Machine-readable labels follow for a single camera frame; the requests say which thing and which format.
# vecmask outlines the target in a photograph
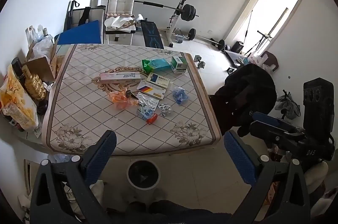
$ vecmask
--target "bright doorway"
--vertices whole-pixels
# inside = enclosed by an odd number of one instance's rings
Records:
[[[243,42],[242,54],[262,54],[286,26],[297,2],[300,0],[250,0],[227,40],[232,44],[236,41]]]

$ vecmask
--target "blue folder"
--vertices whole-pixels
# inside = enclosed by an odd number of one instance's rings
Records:
[[[61,33],[57,44],[101,44],[99,21],[92,21]]]

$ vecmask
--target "gold bottle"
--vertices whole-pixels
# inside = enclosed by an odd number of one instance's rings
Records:
[[[27,67],[23,65],[22,72],[26,77],[25,87],[30,96],[38,101],[42,101],[46,97],[46,89],[43,87],[42,81],[37,74],[32,75]]]

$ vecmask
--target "yellow food package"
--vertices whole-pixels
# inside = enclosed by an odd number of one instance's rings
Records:
[[[20,126],[31,131],[38,127],[37,106],[16,78],[12,65],[7,68],[7,78],[0,88],[2,111],[10,115]]]

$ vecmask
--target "black foam grip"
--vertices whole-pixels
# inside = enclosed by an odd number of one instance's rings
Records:
[[[144,2],[143,2],[143,5],[149,5],[149,6],[154,6],[154,7],[163,8],[163,5],[161,5],[161,4],[152,3],[152,2],[147,2],[147,1],[144,1]]]

